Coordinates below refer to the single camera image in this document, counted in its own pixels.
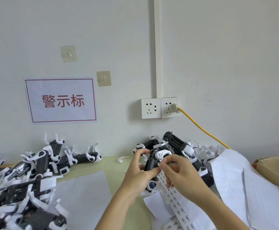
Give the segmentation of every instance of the person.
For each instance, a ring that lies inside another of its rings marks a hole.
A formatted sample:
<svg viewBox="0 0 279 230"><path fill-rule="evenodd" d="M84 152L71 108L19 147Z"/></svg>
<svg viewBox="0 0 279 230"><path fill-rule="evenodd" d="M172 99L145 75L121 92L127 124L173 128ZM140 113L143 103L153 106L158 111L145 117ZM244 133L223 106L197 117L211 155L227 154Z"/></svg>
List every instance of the person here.
<svg viewBox="0 0 279 230"><path fill-rule="evenodd" d="M145 165L139 165L139 158L142 154L148 153L150 153L148 149L136 151L120 188L105 209L95 230L121 230L128 208L161 169L165 173L167 187L176 187L184 197L200 207L218 230L249 230L245 223L207 187L187 158L169 155L163 159L160 167L143 171Z"/></svg>

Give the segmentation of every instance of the person's right hand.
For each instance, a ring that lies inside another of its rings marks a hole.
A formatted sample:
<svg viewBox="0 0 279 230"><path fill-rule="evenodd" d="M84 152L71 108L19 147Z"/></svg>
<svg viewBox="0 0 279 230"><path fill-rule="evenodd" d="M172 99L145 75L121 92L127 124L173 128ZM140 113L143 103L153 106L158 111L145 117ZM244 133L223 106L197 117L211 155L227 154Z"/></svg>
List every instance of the person's right hand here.
<svg viewBox="0 0 279 230"><path fill-rule="evenodd" d="M203 201L212 192L187 158L176 154L169 155L163 159L160 167L165 173L167 188L175 186L184 197L195 204Z"/></svg>

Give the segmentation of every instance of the power cord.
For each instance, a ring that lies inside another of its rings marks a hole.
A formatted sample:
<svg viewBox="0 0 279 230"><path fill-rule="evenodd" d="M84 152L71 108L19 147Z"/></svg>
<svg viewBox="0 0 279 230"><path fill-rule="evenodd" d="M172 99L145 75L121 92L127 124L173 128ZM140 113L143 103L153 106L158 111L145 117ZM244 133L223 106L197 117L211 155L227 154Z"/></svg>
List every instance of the power cord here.
<svg viewBox="0 0 279 230"><path fill-rule="evenodd" d="M203 129L198 123L196 123L196 121L194 119L192 119L191 116L189 116L184 110L182 110L180 108L179 104L173 104L173 109L176 113L180 113L182 112L183 114L185 114L186 117L188 117L200 130L202 130L205 134L209 135L210 137L212 137L213 139L215 139L217 142L221 143L223 146L225 146L228 149L231 149L228 145L226 145L225 143L223 143L222 141L220 141L218 138L216 138L214 135L208 133L205 129Z"/></svg>

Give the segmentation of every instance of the power socket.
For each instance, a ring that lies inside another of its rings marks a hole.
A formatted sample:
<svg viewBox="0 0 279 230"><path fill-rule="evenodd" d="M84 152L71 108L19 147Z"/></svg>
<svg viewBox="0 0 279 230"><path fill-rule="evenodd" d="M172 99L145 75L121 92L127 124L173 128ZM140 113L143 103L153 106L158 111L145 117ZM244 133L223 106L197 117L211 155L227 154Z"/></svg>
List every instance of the power socket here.
<svg viewBox="0 0 279 230"><path fill-rule="evenodd" d="M180 104L179 97L161 98L161 118L179 117L180 113L176 113L173 104Z"/></svg>
<svg viewBox="0 0 279 230"><path fill-rule="evenodd" d="M142 119L153 119L161 117L161 99L141 99Z"/></svg>

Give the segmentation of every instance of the person's left hand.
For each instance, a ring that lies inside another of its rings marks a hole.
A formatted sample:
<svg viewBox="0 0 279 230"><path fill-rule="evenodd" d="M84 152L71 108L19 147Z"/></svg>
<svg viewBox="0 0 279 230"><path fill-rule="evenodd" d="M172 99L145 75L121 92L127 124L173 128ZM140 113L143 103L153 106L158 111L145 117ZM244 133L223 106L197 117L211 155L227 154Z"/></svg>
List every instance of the person's left hand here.
<svg viewBox="0 0 279 230"><path fill-rule="evenodd" d="M132 201L145 190L149 181L161 172L161 168L159 167L149 171L143 171L145 165L139 165L140 156L149 153L150 150L146 148L136 151L118 190L118 192L128 196Z"/></svg>

